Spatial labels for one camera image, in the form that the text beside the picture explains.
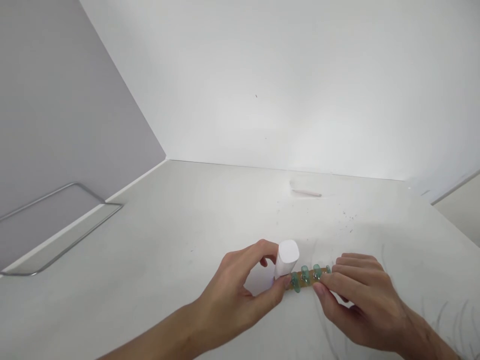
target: finger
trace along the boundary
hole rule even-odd
[[[262,257],[262,258],[260,259],[260,265],[262,265],[264,268],[266,268],[266,267],[269,265],[267,259],[270,259],[271,262],[274,263],[274,264],[275,264],[275,262],[276,262],[276,260],[277,260],[277,259],[274,258],[273,256],[264,256],[264,257]]]
[[[349,299],[361,309],[368,309],[371,304],[369,287],[339,272],[323,273],[320,282],[330,291]]]
[[[378,273],[378,270],[335,264],[331,267],[331,272],[343,274],[365,285],[371,285],[375,279],[375,273]]]
[[[291,280],[292,277],[290,275],[279,277],[271,288],[262,292],[248,304],[249,313],[247,316],[251,326],[280,304]]]
[[[338,265],[348,265],[348,266],[353,266],[357,268],[376,269],[376,270],[382,270],[382,271],[384,269],[378,261],[372,260],[372,259],[361,259],[361,258],[355,258],[355,257],[338,257],[336,259],[336,263]]]
[[[361,331],[359,314],[339,304],[335,296],[322,283],[314,283],[313,290],[320,300],[326,318],[334,323],[347,337],[355,341]]]
[[[377,259],[373,257],[372,255],[365,255],[365,254],[357,254],[355,252],[344,252],[341,255],[342,258],[355,258],[355,259],[370,259],[370,260],[375,260]]]
[[[277,260],[277,254],[279,252],[279,245],[277,243],[267,241],[265,239],[257,241],[250,246],[237,261],[237,273],[242,278],[247,278],[250,270],[262,259],[269,258]]]

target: table surface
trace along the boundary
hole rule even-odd
[[[225,253],[261,238],[296,240],[295,271],[376,256],[445,340],[480,353],[480,248],[400,181],[167,161],[115,201],[125,207],[45,272],[0,278],[2,359],[95,359],[196,299]],[[246,286],[257,293],[272,274],[258,265]],[[396,359],[347,340],[311,288],[201,356],[260,357]]]

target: white cap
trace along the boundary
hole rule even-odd
[[[300,257],[299,247],[294,240],[285,240],[278,245],[275,264],[275,279],[290,274]]]

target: metal rod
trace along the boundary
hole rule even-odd
[[[42,200],[45,200],[46,198],[49,198],[53,195],[55,195],[56,193],[59,193],[61,192],[62,190],[65,190],[66,188],[69,188],[69,187],[72,187],[72,186],[78,186],[79,188],[81,188],[82,190],[84,190],[85,192],[87,192],[88,194],[90,194],[92,197],[94,197],[95,199],[97,199],[102,205],[113,205],[113,206],[117,206],[117,208],[111,212],[108,216],[106,216],[102,221],[100,221],[99,223],[97,223],[94,227],[92,227],[90,230],[88,230],[85,234],[83,234],[81,237],[79,237],[77,240],[75,240],[73,243],[71,243],[69,246],[67,246],[65,249],[63,249],[58,255],[56,255],[52,260],[50,260],[49,262],[47,262],[45,265],[43,265],[40,269],[34,271],[34,272],[8,272],[8,271],[0,271],[0,275],[3,275],[3,276],[14,276],[14,277],[28,277],[28,276],[33,276],[33,275],[36,275],[36,274],[39,274],[41,273],[42,271],[44,271],[45,269],[47,269],[48,267],[50,267],[50,265],[52,265],[54,262],[56,262],[58,259],[60,259],[63,255],[65,255],[71,248],[73,248],[76,244],[78,244],[80,241],[82,241],[83,239],[85,239],[88,235],[90,235],[95,229],[97,229],[100,225],[102,225],[104,222],[106,222],[108,219],[110,219],[114,214],[116,214],[121,208],[124,207],[124,204],[121,204],[121,203],[116,203],[116,202],[106,202],[102,197],[100,197],[98,194],[96,194],[95,192],[93,192],[92,190],[90,190],[88,187],[86,187],[85,185],[83,185],[81,182],[78,182],[78,181],[75,181],[75,182],[71,182],[71,183],[68,183],[62,187],[59,187],[58,189],[42,196],[42,197],[39,197],[38,199],[32,201],[32,202],[29,202],[28,204],[24,205],[24,206],[21,206],[19,207],[18,209],[15,209],[14,211],[11,211],[9,212],[8,214],[5,214],[3,215],[2,217],[0,217],[0,222],[2,222],[3,220],[5,219],[8,219],[9,217],[15,215],[15,214],[18,214],[19,212],[41,202]]]

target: hand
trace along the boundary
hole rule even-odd
[[[344,253],[331,270],[331,274],[322,274],[313,288],[327,319],[354,343],[397,352],[405,359],[458,359],[427,322],[400,299],[376,258]],[[341,305],[329,290],[354,305]]]
[[[244,287],[250,270],[258,262],[266,267],[267,259],[275,263],[278,251],[276,243],[262,239],[229,252],[197,300],[101,359],[191,360],[230,341],[282,301],[290,275],[256,297]]]
[[[258,262],[266,267],[267,259],[275,264],[278,251],[278,244],[262,239],[223,257],[210,283],[192,304],[198,315],[201,352],[217,348],[251,328],[282,301],[290,275],[280,277],[256,297],[244,287],[250,270]]]

